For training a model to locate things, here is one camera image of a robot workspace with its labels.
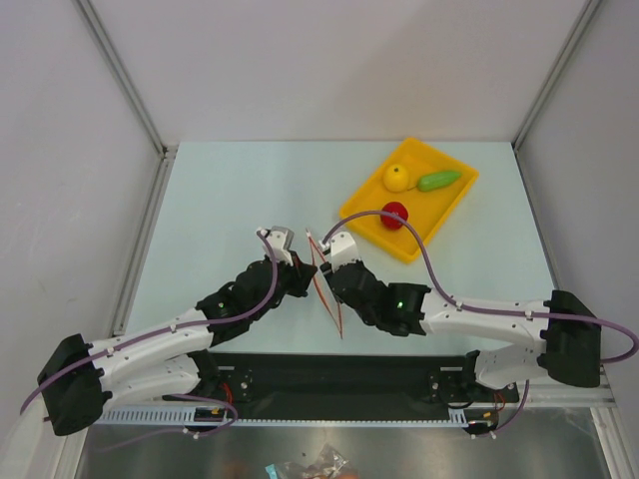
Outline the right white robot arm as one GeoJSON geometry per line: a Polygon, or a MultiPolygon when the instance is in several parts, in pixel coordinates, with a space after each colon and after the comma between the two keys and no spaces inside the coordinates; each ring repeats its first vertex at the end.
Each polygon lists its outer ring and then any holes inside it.
{"type": "Polygon", "coordinates": [[[460,387],[472,400],[540,377],[579,388],[600,384],[601,327],[571,292],[553,290],[538,302],[542,317],[522,303],[506,316],[468,311],[427,285],[384,283],[360,260],[339,268],[324,263],[320,271],[339,303],[364,324],[393,336],[460,333],[504,342],[502,348],[466,353],[460,387]]]}

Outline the red toy tomato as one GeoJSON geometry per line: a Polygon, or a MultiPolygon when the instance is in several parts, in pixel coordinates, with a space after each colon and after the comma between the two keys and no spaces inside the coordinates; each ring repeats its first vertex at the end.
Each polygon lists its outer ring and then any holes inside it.
{"type": "Polygon", "coordinates": [[[402,229],[403,223],[408,220],[408,210],[401,202],[389,202],[382,207],[382,211],[384,215],[380,221],[389,231],[402,229]]]}

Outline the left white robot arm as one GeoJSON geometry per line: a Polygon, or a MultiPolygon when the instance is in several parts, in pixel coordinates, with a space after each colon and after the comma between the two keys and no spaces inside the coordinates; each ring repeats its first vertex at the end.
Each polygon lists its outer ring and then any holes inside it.
{"type": "Polygon", "coordinates": [[[214,396],[211,348],[247,333],[287,297],[305,297],[318,269],[292,252],[264,257],[167,324],[130,336],[64,338],[37,377],[53,432],[69,436],[120,404],[166,395],[214,396]]]}

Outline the green toy cucumber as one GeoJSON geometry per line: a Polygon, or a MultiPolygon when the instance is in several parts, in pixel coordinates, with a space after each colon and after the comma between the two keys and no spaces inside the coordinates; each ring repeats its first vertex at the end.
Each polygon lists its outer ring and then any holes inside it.
{"type": "Polygon", "coordinates": [[[461,178],[461,173],[457,171],[440,171],[428,175],[421,176],[415,185],[411,187],[412,190],[418,190],[422,193],[427,193],[454,184],[461,178]]]}

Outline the clear zip top bag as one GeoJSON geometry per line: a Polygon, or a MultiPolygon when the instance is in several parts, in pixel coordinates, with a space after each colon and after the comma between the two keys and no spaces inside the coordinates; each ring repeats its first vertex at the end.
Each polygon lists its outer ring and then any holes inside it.
{"type": "Polygon", "coordinates": [[[312,265],[314,265],[318,269],[318,272],[313,278],[316,292],[319,296],[321,304],[323,305],[325,311],[336,327],[338,337],[340,339],[343,339],[343,319],[341,306],[331,292],[327,280],[325,279],[321,270],[321,267],[327,263],[327,258],[320,247],[320,243],[314,238],[310,229],[306,229],[306,236],[309,241],[312,265]]]}

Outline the yellow toy orange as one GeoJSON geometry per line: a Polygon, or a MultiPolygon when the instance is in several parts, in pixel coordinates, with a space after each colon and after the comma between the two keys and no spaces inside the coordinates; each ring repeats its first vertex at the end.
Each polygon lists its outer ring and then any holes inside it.
{"type": "Polygon", "coordinates": [[[391,193],[403,193],[409,188],[410,173],[401,164],[390,165],[383,172],[382,183],[391,193]]]}

